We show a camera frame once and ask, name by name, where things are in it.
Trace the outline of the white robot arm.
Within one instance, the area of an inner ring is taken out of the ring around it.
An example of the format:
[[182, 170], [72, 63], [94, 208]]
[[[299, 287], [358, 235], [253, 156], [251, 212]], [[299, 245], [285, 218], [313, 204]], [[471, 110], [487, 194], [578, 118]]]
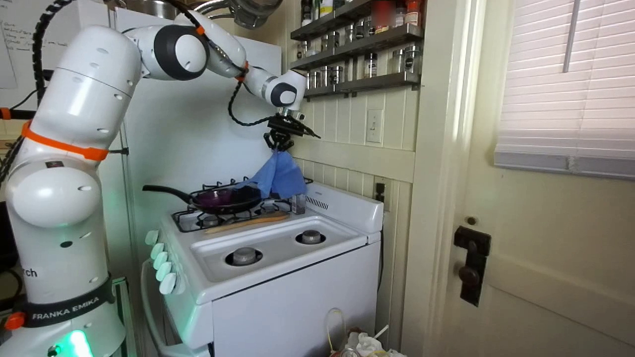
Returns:
[[1, 321], [1, 357], [112, 357], [124, 340], [104, 241], [98, 164], [142, 77], [211, 71], [295, 110], [305, 77], [247, 61], [239, 41], [193, 9], [174, 21], [80, 29], [66, 45], [3, 178], [25, 297]]

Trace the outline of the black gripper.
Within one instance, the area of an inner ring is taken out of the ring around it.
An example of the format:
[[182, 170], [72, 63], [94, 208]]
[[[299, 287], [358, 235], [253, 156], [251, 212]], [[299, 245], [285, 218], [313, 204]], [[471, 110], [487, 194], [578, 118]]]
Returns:
[[291, 136], [317, 136], [317, 132], [291, 114], [275, 112], [267, 118], [267, 132], [263, 134], [263, 140], [271, 150], [291, 148]]

